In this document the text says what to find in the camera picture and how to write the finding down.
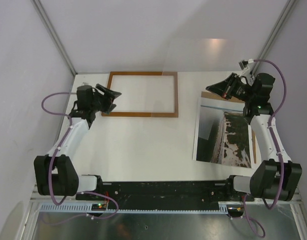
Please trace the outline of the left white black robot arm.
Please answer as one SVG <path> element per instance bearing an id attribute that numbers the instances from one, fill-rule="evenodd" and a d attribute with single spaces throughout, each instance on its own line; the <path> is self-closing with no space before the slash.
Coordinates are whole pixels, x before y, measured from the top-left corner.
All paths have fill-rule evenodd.
<path id="1" fill-rule="evenodd" d="M 98 112 L 109 114 L 114 110 L 114 100 L 121 93 L 100 84 L 79 86 L 76 101 L 66 117 L 69 126 L 47 154 L 34 160 L 34 172 L 38 193 L 42 196 L 71 197 L 86 192 L 93 200 L 100 199 L 104 187 L 98 175 L 79 175 L 72 159 Z"/>

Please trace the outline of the wooden picture frame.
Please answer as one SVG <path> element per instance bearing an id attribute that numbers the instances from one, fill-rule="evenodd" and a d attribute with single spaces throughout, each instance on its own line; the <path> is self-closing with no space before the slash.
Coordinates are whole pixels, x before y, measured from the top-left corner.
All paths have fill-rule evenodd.
<path id="1" fill-rule="evenodd" d="M 179 117 L 179 93 L 178 73 L 174 71 L 111 71 L 109 73 L 107 88 L 110 89 L 114 76 L 172 76 L 173 77 L 173 112 L 111 112 L 101 113 L 102 117 L 137 117 L 137 118 L 178 118 Z"/>

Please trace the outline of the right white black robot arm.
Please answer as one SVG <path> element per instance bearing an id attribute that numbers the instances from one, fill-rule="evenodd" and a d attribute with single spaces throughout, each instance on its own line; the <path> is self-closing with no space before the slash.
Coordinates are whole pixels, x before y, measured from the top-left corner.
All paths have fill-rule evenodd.
<path id="1" fill-rule="evenodd" d="M 231 73 L 225 80 L 206 87 L 225 100 L 236 98 L 245 103 L 243 116 L 255 133 L 262 158 L 251 177 L 231 175 L 232 183 L 224 188 L 230 201 L 246 193 L 255 198 L 289 202 L 301 178 L 302 167 L 292 162 L 276 128 L 269 103 L 274 83 L 275 78 L 268 73 L 259 73 L 253 83 L 243 83 L 241 76 Z"/>

